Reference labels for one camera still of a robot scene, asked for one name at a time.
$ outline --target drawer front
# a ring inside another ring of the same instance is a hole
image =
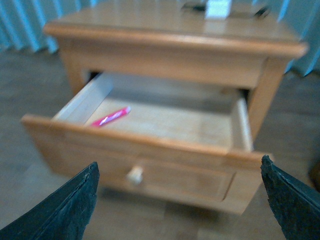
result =
[[[224,200],[233,180],[234,172],[205,169],[187,164],[161,162],[156,159],[133,157],[129,154],[97,150],[92,147],[57,144],[58,152],[66,161],[63,168],[74,171],[90,161],[97,161],[100,184],[120,189],[164,197],[178,202]]]
[[[97,161],[106,187],[241,214],[262,182],[262,153],[171,146],[41,117],[22,122],[54,172],[74,176]],[[134,167],[140,184],[127,178]]]
[[[253,89],[265,56],[58,39],[62,58],[82,69]]]

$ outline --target floor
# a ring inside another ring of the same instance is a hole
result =
[[[285,75],[255,141],[278,167],[311,185],[320,158],[320,77]],[[20,123],[52,117],[72,97],[57,54],[0,53],[0,229],[68,178],[50,172]],[[99,188],[84,240],[284,240],[262,185],[242,216]]]

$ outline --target light blue curtain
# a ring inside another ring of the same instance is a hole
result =
[[[103,0],[0,0],[0,50],[47,48],[54,53],[58,45],[42,32],[44,25],[64,15],[93,7]]]
[[[47,48],[53,53],[57,51],[58,45],[53,38],[42,33],[45,23],[104,1],[0,0],[0,51],[30,48],[36,52]],[[271,6],[278,21],[285,21],[310,46],[309,52],[291,62],[288,69],[294,67],[303,75],[314,69],[320,70],[320,0],[234,1]]]

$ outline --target black object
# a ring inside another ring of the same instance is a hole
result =
[[[0,230],[0,240],[81,240],[97,201],[93,162],[29,212]]]
[[[269,205],[287,240],[320,240],[320,193],[263,156],[261,174]]]

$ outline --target tabletop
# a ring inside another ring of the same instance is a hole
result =
[[[241,16],[241,13],[256,13],[259,6],[235,3],[232,5],[231,16],[227,19],[208,20],[205,19],[204,12],[183,9],[185,3],[185,0],[109,0],[63,17],[56,23],[182,35],[285,42],[299,40],[294,32],[283,22],[277,22],[271,14],[262,19]]]

